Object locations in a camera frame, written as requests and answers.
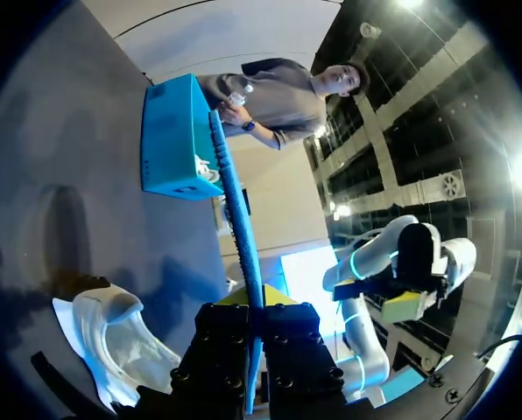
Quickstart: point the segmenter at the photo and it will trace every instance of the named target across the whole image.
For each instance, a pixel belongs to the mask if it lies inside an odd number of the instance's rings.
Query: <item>white robotic arm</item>
[[[390,264],[393,276],[397,277],[398,245],[401,242],[399,238],[407,227],[418,223],[417,218],[412,215],[401,216],[390,222],[385,228],[363,234],[355,240],[355,243],[339,250],[337,255],[340,261],[326,272],[323,277],[323,288],[326,291],[333,291],[336,284],[348,279],[354,279],[355,282],[367,281]],[[441,242],[436,227],[426,223],[422,225],[430,233],[426,247],[428,249],[422,249],[423,256],[429,258],[432,263],[426,274],[445,278],[445,290],[443,296],[440,297],[437,296],[437,291],[422,291],[416,301],[417,311],[406,311],[405,314],[413,315],[406,319],[422,317],[425,309],[434,305],[440,298],[445,298],[462,284],[463,280],[473,271],[476,263],[476,248],[470,240],[459,238]],[[426,230],[421,228],[420,233],[426,233]],[[359,240],[370,239],[375,234],[378,236],[353,250]],[[345,321],[346,338],[355,354],[352,359],[339,362],[339,366],[345,372],[343,393],[349,398],[353,392],[385,382],[389,376],[390,362],[377,339],[363,293],[342,301],[342,315]]]

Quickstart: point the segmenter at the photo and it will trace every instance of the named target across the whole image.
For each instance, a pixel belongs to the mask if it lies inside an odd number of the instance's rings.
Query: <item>blue box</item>
[[[219,170],[212,143],[210,108],[192,74],[146,90],[141,133],[143,190],[186,200],[223,194],[222,182],[197,175],[194,155]]]

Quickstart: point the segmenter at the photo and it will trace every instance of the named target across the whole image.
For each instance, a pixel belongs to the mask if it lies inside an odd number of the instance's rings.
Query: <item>yellow object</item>
[[[270,286],[269,284],[263,285],[263,302],[265,306],[274,306],[276,304],[283,304],[283,305],[297,305],[298,302],[296,302],[293,299],[290,299],[287,295],[279,292],[274,287]]]
[[[247,291],[245,290],[245,286],[241,289],[236,290],[231,295],[219,300],[216,302],[217,305],[249,305],[250,300],[247,297]]]
[[[335,287],[333,288],[333,300],[336,302],[337,300],[341,300],[341,298],[339,296],[337,296],[335,294],[335,290],[340,290],[342,286],[349,286],[351,284],[354,284],[355,283],[355,279],[354,278],[348,278],[347,280],[343,280],[342,282],[339,282],[335,285]]]
[[[406,291],[401,296],[390,299],[382,305],[382,321],[386,324],[419,319],[422,315],[419,293]]]
[[[265,306],[274,306],[276,304],[283,305],[297,305],[293,299],[290,299],[287,295],[282,294],[274,287],[269,284],[263,284],[263,303]],[[245,287],[236,290],[231,295],[216,302],[217,305],[249,305],[250,301],[247,297],[247,291]]]

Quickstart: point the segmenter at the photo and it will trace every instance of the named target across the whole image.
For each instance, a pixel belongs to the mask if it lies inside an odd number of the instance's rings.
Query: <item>wristwatch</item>
[[[244,124],[242,127],[242,130],[246,132],[252,131],[253,129],[255,129],[255,121],[253,120],[249,121],[247,124]]]

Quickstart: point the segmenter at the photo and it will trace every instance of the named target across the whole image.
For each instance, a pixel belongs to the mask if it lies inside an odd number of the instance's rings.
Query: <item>robotic arm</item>
[[[368,239],[356,248],[361,240]],[[340,249],[337,258],[339,263],[323,277],[323,288],[333,291],[334,299],[342,301],[346,337],[355,356],[338,366],[345,372],[343,393],[350,398],[365,387],[385,382],[390,371],[363,294],[397,296],[384,303],[384,322],[420,319],[427,308],[439,305],[471,274],[476,248],[467,238],[442,242],[436,227],[406,215],[383,229],[359,236],[350,246]],[[390,279],[376,277],[390,264]]]

